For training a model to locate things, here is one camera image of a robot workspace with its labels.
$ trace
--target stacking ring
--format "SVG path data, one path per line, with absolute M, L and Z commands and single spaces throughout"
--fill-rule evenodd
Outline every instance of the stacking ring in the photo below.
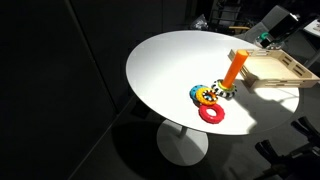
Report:
M 198 101 L 197 98 L 196 98 L 196 92 L 198 91 L 198 89 L 202 88 L 202 87 L 207 87 L 207 86 L 204 86 L 204 85 L 196 85 L 194 86 L 191 90 L 190 90 L 190 97 L 192 100 L 194 101 Z
M 208 109 L 214 110 L 216 112 L 216 115 L 215 116 L 210 115 L 207 112 Z M 214 104 L 212 106 L 200 105 L 199 115 L 204 121 L 208 123 L 218 124 L 224 119 L 225 113 L 222 107 L 218 104 Z
M 211 86 L 211 88 L 214 89 L 217 96 L 221 96 L 224 98 L 232 98 L 233 96 L 235 96 L 237 92 L 237 86 L 232 84 L 231 88 L 226 89 L 222 86 L 221 83 L 222 83 L 222 80 L 219 79 L 217 81 L 214 81 L 213 85 Z
M 199 88 L 196 92 L 196 98 L 201 104 L 207 106 L 216 104 L 218 101 L 214 90 L 208 87 Z

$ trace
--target table pedestal base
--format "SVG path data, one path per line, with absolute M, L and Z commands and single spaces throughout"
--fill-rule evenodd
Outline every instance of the table pedestal base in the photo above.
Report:
M 158 147 L 167 160 L 180 166 L 198 163 L 207 153 L 208 136 L 170 120 L 165 120 L 157 133 Z

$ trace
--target wooden box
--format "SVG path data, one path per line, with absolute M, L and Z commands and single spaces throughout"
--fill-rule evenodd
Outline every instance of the wooden box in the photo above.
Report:
M 320 78 L 282 50 L 245 49 L 249 57 L 240 73 L 249 88 L 310 88 Z M 235 52 L 229 58 L 232 61 Z

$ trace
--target dark floor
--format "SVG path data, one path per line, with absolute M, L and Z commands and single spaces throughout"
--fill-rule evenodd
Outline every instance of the dark floor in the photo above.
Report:
M 205 158 L 190 167 L 173 165 L 162 156 L 157 147 L 156 133 L 163 119 L 154 112 L 135 108 L 137 99 L 133 98 L 70 179 L 253 179 L 269 168 L 267 161 L 254 148 L 257 142 L 269 139 L 279 154 L 286 154 L 307 142 L 290 126 L 292 120 L 307 115 L 311 123 L 320 129 L 320 113 L 317 112 L 320 84 L 302 90 L 301 96 L 298 111 L 277 128 L 246 136 L 208 134 L 209 149 Z

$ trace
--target white surface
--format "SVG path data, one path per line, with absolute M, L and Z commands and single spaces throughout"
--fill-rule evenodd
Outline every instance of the white surface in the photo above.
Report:
M 313 28 L 317 27 L 317 24 L 320 24 L 317 22 L 317 20 L 312 21 L 309 25 L 307 25 L 304 30 L 307 31 L 308 33 L 311 33 L 317 37 L 320 37 L 320 32 L 317 30 L 314 30 Z
M 180 166 L 190 166 L 203 159 L 208 151 L 208 136 L 206 133 L 187 130 L 180 137 L 181 126 L 165 120 L 157 133 L 158 147 L 169 161 Z
M 231 61 L 230 49 L 256 46 L 230 36 L 178 31 L 152 37 L 130 54 L 126 72 L 133 91 L 151 109 L 180 125 L 199 131 L 240 135 L 261 132 L 287 121 L 299 103 L 297 88 L 257 89 L 249 92 L 238 74 L 236 97 L 219 98 L 225 119 L 209 124 L 198 115 L 189 97 L 198 84 L 211 86 L 223 79 Z

